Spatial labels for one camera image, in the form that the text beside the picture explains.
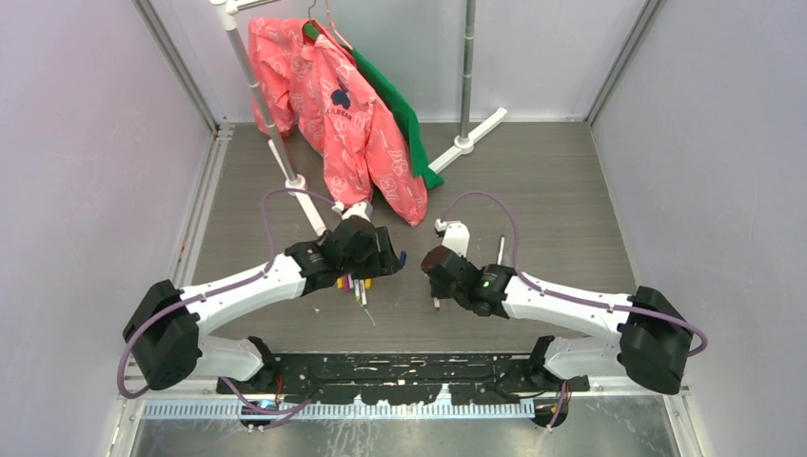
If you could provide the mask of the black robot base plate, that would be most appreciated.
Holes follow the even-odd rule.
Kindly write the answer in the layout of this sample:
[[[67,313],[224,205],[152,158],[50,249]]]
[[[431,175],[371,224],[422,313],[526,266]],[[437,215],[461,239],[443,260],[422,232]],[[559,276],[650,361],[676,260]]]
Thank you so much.
[[[236,387],[244,395],[279,394],[289,403],[371,406],[428,405],[446,389],[452,405],[469,406],[515,404],[562,385],[527,354],[287,353]]]

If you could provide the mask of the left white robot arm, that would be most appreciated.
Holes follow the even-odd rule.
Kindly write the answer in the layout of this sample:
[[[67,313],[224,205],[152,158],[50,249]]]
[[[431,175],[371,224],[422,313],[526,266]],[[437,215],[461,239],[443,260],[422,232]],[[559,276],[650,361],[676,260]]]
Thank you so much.
[[[376,279],[402,267],[387,228],[350,216],[319,238],[222,280],[187,288],[169,280],[153,284],[123,329],[122,361],[137,364],[150,390],[212,376],[267,392],[278,378],[267,344],[257,337],[214,337],[213,330],[268,305],[332,288],[345,276]]]

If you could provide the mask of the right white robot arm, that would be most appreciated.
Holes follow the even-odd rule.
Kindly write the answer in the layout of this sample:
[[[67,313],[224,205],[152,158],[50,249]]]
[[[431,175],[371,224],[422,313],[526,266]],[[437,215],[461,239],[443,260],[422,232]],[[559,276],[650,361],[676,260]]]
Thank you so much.
[[[598,293],[556,285],[491,264],[475,267],[444,246],[421,269],[433,292],[481,317],[534,320],[571,329],[579,339],[542,337],[528,366],[531,384],[549,391],[579,376],[626,375],[656,393],[679,393],[697,333],[658,290]]]

